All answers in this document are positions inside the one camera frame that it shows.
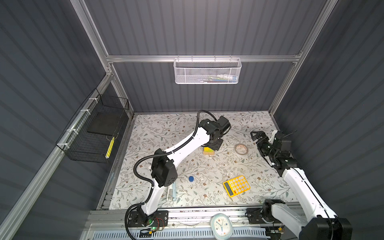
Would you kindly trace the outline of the natural wood block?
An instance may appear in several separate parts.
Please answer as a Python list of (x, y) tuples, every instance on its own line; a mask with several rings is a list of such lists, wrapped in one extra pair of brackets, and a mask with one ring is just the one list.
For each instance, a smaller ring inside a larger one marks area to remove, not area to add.
[(203, 155), (208, 155), (208, 156), (212, 156), (215, 154), (215, 151), (213, 152), (203, 152)]

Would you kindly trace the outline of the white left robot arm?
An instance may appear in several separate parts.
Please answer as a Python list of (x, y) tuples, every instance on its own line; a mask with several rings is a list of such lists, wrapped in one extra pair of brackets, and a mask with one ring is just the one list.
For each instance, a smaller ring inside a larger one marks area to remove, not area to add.
[[(209, 147), (213, 150), (220, 149), (223, 143), (222, 137), (232, 127), (229, 120), (224, 116), (213, 120), (200, 120), (200, 113), (211, 115), (208, 111), (199, 111), (194, 131), (186, 138), (164, 151), (158, 149), (153, 155), (143, 157), (135, 163), (135, 176), (151, 184), (147, 198), (143, 203), (139, 204), (138, 212), (150, 216), (158, 210), (158, 204), (164, 190), (178, 178), (178, 166), (196, 149), (199, 147)], [(150, 179), (138, 173), (138, 166), (148, 159), (152, 160)]]

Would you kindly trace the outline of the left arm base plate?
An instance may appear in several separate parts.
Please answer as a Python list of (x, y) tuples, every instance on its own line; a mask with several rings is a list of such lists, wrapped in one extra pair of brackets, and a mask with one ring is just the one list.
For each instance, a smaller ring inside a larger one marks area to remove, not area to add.
[(156, 211), (151, 215), (146, 215), (142, 211), (132, 211), (126, 219), (127, 226), (130, 228), (139, 227), (166, 227), (168, 225), (168, 211)]

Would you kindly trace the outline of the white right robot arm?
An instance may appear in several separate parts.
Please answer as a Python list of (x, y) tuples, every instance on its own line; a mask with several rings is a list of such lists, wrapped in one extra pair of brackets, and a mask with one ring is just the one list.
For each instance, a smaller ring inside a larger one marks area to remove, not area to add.
[(289, 134), (274, 131), (269, 138), (263, 131), (252, 131), (251, 138), (261, 157), (289, 185), (305, 214), (299, 216), (282, 200), (267, 199), (261, 210), (262, 219), (267, 223), (281, 222), (299, 240), (350, 240), (351, 223), (340, 218), (312, 186), (291, 153)]

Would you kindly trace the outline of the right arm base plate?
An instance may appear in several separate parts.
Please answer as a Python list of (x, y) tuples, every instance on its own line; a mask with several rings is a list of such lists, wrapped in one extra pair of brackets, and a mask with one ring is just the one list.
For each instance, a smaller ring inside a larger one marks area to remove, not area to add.
[(269, 223), (269, 219), (263, 208), (248, 208), (246, 209), (245, 217), (247, 217), (250, 224)]

